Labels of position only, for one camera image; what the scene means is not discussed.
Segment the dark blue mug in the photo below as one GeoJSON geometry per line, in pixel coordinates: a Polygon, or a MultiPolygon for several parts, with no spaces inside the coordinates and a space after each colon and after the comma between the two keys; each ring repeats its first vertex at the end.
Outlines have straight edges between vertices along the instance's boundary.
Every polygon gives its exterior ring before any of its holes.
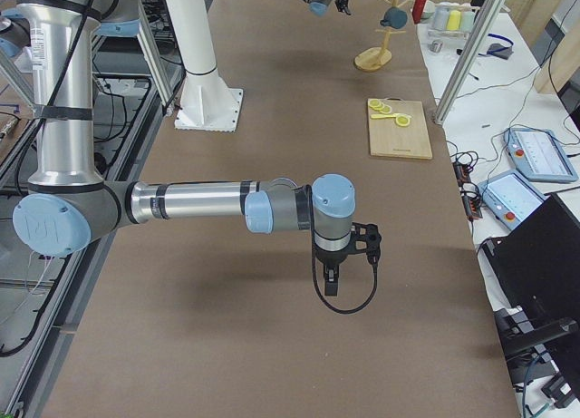
{"type": "Polygon", "coordinates": [[[395,30],[402,29],[408,22],[408,14],[399,7],[389,7],[380,20],[381,27],[390,27],[395,30]]]}

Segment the wooden cup rack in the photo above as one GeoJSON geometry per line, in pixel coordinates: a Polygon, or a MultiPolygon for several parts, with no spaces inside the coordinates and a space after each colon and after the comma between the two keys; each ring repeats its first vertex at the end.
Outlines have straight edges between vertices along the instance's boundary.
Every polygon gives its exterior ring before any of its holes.
{"type": "MultiPolygon", "coordinates": [[[[401,2],[400,0],[382,0],[391,6],[399,7],[403,10],[403,6],[408,3],[408,0],[401,2]]],[[[382,45],[377,47],[371,47],[367,50],[359,53],[353,60],[354,65],[357,69],[372,73],[381,69],[385,64],[387,64],[391,58],[392,53],[388,49],[391,36],[394,34],[403,34],[403,28],[400,30],[395,30],[390,27],[381,27],[377,29],[377,32],[383,33],[382,45]]]]}

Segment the yellow cup on rack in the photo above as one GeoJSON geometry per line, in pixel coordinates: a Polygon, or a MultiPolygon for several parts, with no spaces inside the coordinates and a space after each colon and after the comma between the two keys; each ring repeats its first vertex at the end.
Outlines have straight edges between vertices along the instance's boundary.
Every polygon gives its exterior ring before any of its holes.
{"type": "Polygon", "coordinates": [[[456,32],[460,29],[461,11],[457,9],[449,10],[448,22],[446,30],[456,32]]]}

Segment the light blue cup on rack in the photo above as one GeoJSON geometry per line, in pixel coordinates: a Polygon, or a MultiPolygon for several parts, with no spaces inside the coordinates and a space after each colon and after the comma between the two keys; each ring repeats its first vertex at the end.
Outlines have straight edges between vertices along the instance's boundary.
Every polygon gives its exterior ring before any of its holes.
{"type": "Polygon", "coordinates": [[[464,10],[460,13],[459,30],[462,33],[470,33],[474,27],[475,12],[472,10],[464,10]]]}

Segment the red thermos bottle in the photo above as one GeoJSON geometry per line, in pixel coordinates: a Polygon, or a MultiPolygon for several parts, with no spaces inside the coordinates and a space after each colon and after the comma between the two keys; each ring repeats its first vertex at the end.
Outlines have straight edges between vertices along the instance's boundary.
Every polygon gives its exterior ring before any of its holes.
{"type": "Polygon", "coordinates": [[[418,24],[421,21],[421,16],[426,5],[427,0],[414,0],[412,7],[412,19],[413,23],[418,24]]]}

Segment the yellow plastic knife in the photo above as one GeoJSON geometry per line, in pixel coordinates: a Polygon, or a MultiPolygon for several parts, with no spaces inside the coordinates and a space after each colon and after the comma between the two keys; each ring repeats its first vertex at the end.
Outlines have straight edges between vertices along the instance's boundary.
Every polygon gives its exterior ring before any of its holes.
{"type": "Polygon", "coordinates": [[[390,113],[390,114],[382,114],[382,113],[374,113],[371,114],[371,119],[373,120],[380,120],[380,119],[397,119],[401,117],[401,114],[399,113],[390,113]]]}

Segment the lemon slice by knife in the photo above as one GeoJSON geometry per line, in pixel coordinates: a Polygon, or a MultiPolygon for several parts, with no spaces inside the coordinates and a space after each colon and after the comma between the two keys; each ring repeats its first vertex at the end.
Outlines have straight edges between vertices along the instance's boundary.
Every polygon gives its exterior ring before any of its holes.
{"type": "Polygon", "coordinates": [[[395,123],[400,127],[408,127],[411,124],[411,117],[408,114],[397,113],[395,115],[395,123]]]}

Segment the wooden cutting board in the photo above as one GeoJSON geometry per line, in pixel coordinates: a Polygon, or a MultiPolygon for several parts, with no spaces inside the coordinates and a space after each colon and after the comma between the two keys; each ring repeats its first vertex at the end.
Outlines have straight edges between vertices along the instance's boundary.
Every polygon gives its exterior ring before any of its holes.
{"type": "Polygon", "coordinates": [[[432,151],[424,110],[419,101],[369,98],[367,100],[370,153],[375,157],[430,160],[432,151]],[[400,127],[395,119],[371,119],[378,113],[368,106],[370,99],[379,99],[392,107],[393,113],[411,117],[408,127],[400,127]]]}

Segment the black power strip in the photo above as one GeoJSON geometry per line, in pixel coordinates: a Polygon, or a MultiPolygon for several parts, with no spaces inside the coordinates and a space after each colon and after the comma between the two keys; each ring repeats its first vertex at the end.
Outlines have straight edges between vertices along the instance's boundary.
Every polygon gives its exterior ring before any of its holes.
{"type": "Polygon", "coordinates": [[[482,199],[479,192],[479,187],[471,180],[470,166],[455,160],[453,162],[453,169],[459,187],[459,195],[461,197],[467,219],[469,221],[482,219],[482,199]]]}

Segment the near teach pendant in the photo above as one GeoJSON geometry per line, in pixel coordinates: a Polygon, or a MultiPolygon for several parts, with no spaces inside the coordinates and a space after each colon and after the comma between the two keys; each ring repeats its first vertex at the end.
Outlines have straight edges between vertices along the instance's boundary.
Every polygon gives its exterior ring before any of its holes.
{"type": "Polygon", "coordinates": [[[517,170],[482,181],[478,189],[485,205],[510,230],[525,221],[546,200],[546,196],[517,170]]]}

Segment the teach pendant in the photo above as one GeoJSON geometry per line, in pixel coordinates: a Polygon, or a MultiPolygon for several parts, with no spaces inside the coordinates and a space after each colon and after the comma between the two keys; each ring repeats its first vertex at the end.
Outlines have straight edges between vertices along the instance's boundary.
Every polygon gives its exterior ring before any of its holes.
{"type": "Polygon", "coordinates": [[[485,205],[510,230],[525,221],[546,200],[546,196],[517,170],[482,181],[478,189],[485,205]]]}
{"type": "Polygon", "coordinates": [[[571,183],[578,175],[550,130],[510,128],[505,134],[508,154],[528,180],[571,183]]]}

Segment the black monitor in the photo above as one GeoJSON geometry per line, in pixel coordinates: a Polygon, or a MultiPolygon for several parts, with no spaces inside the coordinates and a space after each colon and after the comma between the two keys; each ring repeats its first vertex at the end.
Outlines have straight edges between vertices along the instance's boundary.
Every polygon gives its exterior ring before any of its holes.
{"type": "Polygon", "coordinates": [[[579,395],[579,220],[552,195],[509,235],[483,244],[509,304],[532,322],[530,335],[501,338],[504,353],[516,355],[545,344],[574,395],[579,395]]]}

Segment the far teach pendant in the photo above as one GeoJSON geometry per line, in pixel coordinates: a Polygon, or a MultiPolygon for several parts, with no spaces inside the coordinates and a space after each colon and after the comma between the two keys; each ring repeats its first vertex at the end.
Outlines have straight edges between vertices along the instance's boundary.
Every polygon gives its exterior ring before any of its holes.
{"type": "Polygon", "coordinates": [[[578,175],[550,130],[510,128],[505,134],[508,154],[528,180],[571,183],[578,175]]]}

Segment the aluminium frame post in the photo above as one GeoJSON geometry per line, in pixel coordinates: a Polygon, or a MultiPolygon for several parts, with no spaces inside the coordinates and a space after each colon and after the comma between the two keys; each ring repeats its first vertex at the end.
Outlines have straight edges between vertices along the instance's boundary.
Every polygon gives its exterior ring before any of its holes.
{"type": "Polygon", "coordinates": [[[438,125],[443,125],[445,119],[450,113],[452,105],[456,100],[459,90],[468,77],[472,64],[475,62],[479,47],[488,35],[490,27],[495,22],[502,5],[506,0],[486,0],[480,9],[478,18],[475,22],[466,45],[463,48],[462,55],[452,72],[449,82],[440,98],[440,102],[433,115],[433,120],[438,125]]]}

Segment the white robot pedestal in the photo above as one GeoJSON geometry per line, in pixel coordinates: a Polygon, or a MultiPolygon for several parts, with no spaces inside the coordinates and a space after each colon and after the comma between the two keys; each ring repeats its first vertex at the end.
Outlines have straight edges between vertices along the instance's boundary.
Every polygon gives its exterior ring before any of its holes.
{"type": "Polygon", "coordinates": [[[243,91],[220,77],[204,0],[166,0],[186,71],[175,127],[233,132],[243,91]]]}

